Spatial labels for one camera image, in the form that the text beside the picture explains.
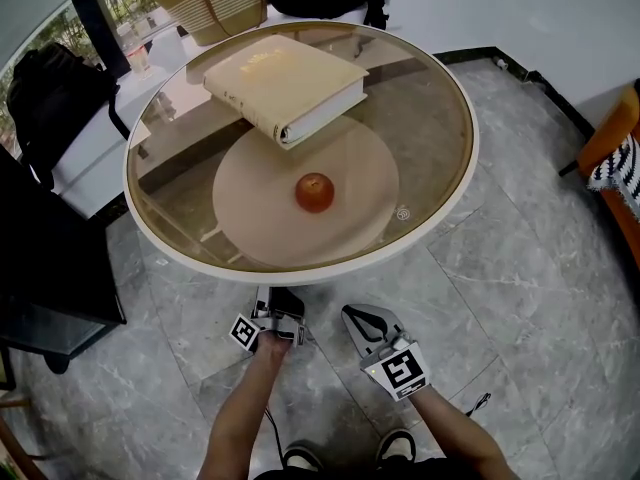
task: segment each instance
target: orange chair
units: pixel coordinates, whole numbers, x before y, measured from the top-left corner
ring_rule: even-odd
[[[578,168],[586,179],[627,138],[629,133],[640,140],[640,79],[634,87],[627,88],[616,106],[602,121],[589,142],[582,148],[575,162],[560,171],[560,176]],[[602,190],[602,198],[631,248],[636,265],[640,269],[640,223],[616,190]]]

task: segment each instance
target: round glass table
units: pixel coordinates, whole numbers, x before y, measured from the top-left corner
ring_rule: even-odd
[[[211,66],[282,34],[368,71],[367,98],[290,150],[204,89]],[[125,196],[142,232],[195,270],[292,286],[389,258],[460,199],[477,162],[464,90],[435,58],[376,29],[305,21],[252,30],[199,55],[142,112]],[[333,200],[305,210],[296,184],[320,173]]]

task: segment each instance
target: floor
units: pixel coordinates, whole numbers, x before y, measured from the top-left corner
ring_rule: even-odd
[[[481,129],[463,199],[402,256],[295,289],[310,341],[289,354],[271,398],[284,444],[304,439],[336,467],[370,464],[388,430],[411,428],[419,458],[441,455],[408,403],[358,369],[340,318],[388,307],[411,329],[433,385],[474,415],[523,479],[622,479],[640,465],[640,317],[619,243],[594,196],[556,171],[583,138],[543,92],[489,61],[452,66]],[[51,374],[12,353],[31,410],[6,412],[51,478],[195,478],[215,415],[248,364],[229,341],[255,287],[188,270],[126,215],[108,229],[129,324]],[[251,476],[278,467],[266,420]]]

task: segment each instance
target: red apple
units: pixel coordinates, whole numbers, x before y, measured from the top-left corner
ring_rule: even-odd
[[[325,211],[331,206],[334,195],[333,183],[319,172],[305,174],[296,183],[296,201],[310,213]]]

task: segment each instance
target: sneaker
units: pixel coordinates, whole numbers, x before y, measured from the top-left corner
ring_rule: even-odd
[[[284,452],[284,463],[288,468],[300,468],[307,471],[322,471],[322,462],[304,446],[290,446]]]
[[[406,459],[410,463],[416,461],[416,442],[408,430],[392,430],[382,438],[376,455],[376,469],[382,467],[384,461],[392,457],[394,460]]]

